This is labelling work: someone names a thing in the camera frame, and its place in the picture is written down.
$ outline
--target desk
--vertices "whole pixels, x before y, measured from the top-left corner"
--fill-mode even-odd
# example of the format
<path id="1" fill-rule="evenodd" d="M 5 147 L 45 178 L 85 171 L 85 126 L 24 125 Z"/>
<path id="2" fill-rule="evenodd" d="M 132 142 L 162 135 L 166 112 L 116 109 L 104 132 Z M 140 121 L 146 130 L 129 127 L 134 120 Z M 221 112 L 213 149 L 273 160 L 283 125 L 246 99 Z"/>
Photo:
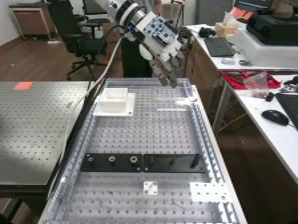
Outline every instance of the desk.
<path id="1" fill-rule="evenodd" d="M 274 76 L 278 81 L 291 80 L 293 77 L 294 75 Z M 261 116 L 262 112 L 270 109 L 278 110 L 286 114 L 281 104 L 278 103 L 278 100 L 274 98 L 271 102 L 266 102 L 263 99 L 249 97 L 247 90 L 234 90 L 228 84 L 225 84 L 224 92 L 224 96 L 229 96 L 233 93 L 237 97 L 247 115 L 250 116 L 255 126 L 259 129 L 259 132 L 262 133 L 271 149 L 274 150 L 289 173 L 293 176 L 293 179 L 298 184 L 298 131 L 291 126 L 283 127 L 274 123 L 270 123 Z M 221 100 L 213 124 L 214 132 L 218 132 L 222 118 L 225 116 L 228 103 L 228 99 Z"/>
<path id="2" fill-rule="evenodd" d="M 294 70 L 294 71 L 297 71 L 298 70 L 298 67 L 289 68 L 289 67 L 274 67 L 274 66 L 271 66 L 271 67 L 267 67 L 267 66 L 241 66 L 239 63 L 238 63 L 239 60 L 247 60 L 247 59 L 245 58 L 245 56 L 242 54 L 238 54 L 238 53 L 236 53 L 236 55 L 234 55 L 234 61 L 236 61 L 234 65 L 222 64 L 221 61 L 222 61 L 224 58 L 210 56 L 209 51 L 208 51 L 208 47 L 206 47 L 206 44 L 205 44 L 205 41 L 204 41 L 205 38 L 201 38 L 198 36 L 198 31 L 202 27 L 214 28 L 214 26 L 208 26 L 208 25 L 204 25 L 204 24 L 202 25 L 186 26 L 188 30 L 190 31 L 192 35 L 194 36 L 196 41 L 201 45 L 201 47 L 202 47 L 208 57 L 210 58 L 210 61 L 213 62 L 218 71 L 222 71 L 222 70 L 266 70 L 266 71 L 271 71 L 271 70 L 290 71 L 290 70 Z"/>
<path id="3" fill-rule="evenodd" d="M 3 198 L 47 193 L 72 105 L 88 86 L 88 82 L 35 82 L 28 90 L 13 90 L 16 84 L 0 83 Z"/>

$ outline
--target transparent plastic panel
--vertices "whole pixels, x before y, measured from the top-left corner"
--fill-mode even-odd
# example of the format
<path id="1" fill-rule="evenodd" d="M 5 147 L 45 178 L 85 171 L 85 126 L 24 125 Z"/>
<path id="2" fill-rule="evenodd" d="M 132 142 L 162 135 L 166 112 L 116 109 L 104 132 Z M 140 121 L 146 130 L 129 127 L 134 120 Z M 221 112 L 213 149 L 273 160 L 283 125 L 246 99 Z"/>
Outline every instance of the transparent plastic panel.
<path id="1" fill-rule="evenodd" d="M 188 80 L 181 79 L 172 89 L 152 79 L 112 79 L 105 88 L 128 88 L 136 94 L 133 117 L 93 117 L 90 111 L 44 221 L 88 224 L 236 221 L 225 215 L 229 202 L 208 201 L 209 192 L 202 201 L 192 197 L 190 183 L 216 184 L 224 179 L 218 181 L 221 173 L 214 172 L 217 161 L 210 159 L 212 145 L 200 126 L 202 118 Z M 80 167 L 85 153 L 200 154 L 206 172 L 84 173 Z M 146 181 L 157 183 L 157 195 L 144 194 Z"/>

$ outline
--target white desk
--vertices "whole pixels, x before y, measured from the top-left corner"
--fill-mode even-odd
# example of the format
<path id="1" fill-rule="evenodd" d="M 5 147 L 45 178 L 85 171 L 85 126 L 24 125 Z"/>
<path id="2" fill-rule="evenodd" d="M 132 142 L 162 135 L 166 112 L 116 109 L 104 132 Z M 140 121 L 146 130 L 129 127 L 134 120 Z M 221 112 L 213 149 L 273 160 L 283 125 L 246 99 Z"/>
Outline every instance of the white desk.
<path id="1" fill-rule="evenodd" d="M 289 68 L 289 67 L 267 67 L 267 66 L 242 66 L 239 65 L 239 60 L 246 60 L 247 59 L 245 58 L 245 56 L 242 54 L 238 54 L 236 53 L 234 55 L 234 61 L 236 61 L 236 64 L 234 65 L 225 65 L 221 63 L 222 59 L 221 57 L 212 57 L 210 54 L 209 54 L 209 51 L 208 51 L 208 47 L 206 47 L 206 44 L 205 44 L 205 41 L 204 39 L 205 38 L 201 38 L 198 36 L 198 31 L 200 29 L 205 27 L 205 28 L 214 28 L 214 26 L 208 26 L 208 25 L 193 25 L 193 26 L 186 26 L 188 30 L 190 30 L 193 36 L 196 37 L 196 40 L 197 42 L 200 43 L 208 57 L 210 58 L 216 68 L 218 71 L 222 71 L 222 70 L 266 70 L 266 71 L 270 71 L 270 70 L 277 70 L 277 71 L 290 71 L 290 70 L 294 70 L 297 71 L 298 70 L 298 66 L 295 68 Z"/>
<path id="2" fill-rule="evenodd" d="M 278 81 L 291 80 L 295 75 L 277 75 L 274 78 Z M 249 96 L 247 90 L 234 90 L 226 84 L 225 86 L 225 94 L 230 95 L 234 93 L 247 115 L 250 116 L 255 126 L 258 127 L 267 143 L 270 144 L 271 149 L 274 150 L 278 158 L 281 159 L 289 173 L 291 174 L 297 184 L 298 184 L 298 131 L 294 127 L 287 126 L 283 127 L 277 125 L 262 118 L 261 114 L 265 110 L 278 110 L 286 114 L 282 109 L 278 100 L 274 98 L 271 102 L 266 102 L 263 99 L 257 99 Z M 222 118 L 225 116 L 226 106 L 229 104 L 229 100 L 221 100 L 221 104 L 218 107 L 217 117 L 213 124 L 214 132 L 218 131 L 220 125 L 222 122 Z"/>

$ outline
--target computer mouse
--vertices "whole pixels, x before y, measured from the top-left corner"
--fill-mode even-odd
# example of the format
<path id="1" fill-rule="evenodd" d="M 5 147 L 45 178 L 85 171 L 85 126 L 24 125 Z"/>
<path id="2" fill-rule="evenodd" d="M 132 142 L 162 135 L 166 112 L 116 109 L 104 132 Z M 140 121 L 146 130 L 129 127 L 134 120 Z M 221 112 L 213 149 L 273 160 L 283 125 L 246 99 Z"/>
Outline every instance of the computer mouse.
<path id="1" fill-rule="evenodd" d="M 267 119 L 269 121 L 271 121 L 271 122 L 274 122 L 279 125 L 283 125 L 283 126 L 287 126 L 289 123 L 290 123 L 290 120 L 289 120 L 287 116 L 277 110 L 263 111 L 262 117 L 265 119 Z"/>

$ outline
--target cabinet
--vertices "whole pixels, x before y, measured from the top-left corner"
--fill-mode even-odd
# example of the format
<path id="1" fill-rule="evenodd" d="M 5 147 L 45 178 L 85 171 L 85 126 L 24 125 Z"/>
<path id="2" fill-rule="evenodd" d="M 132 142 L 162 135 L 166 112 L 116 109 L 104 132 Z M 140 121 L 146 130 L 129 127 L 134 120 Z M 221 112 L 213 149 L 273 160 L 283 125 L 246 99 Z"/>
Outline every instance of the cabinet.
<path id="1" fill-rule="evenodd" d="M 189 51 L 189 60 L 186 65 L 186 78 L 196 85 L 201 96 L 205 110 L 209 111 L 213 98 L 213 84 L 218 78 L 218 71 L 210 61 L 200 43 L 194 41 Z"/>
<path id="2" fill-rule="evenodd" d="M 33 8 L 9 6 L 23 38 L 27 35 L 47 35 L 52 39 L 52 36 L 56 35 L 56 28 L 47 6 L 47 4 L 44 7 Z"/>

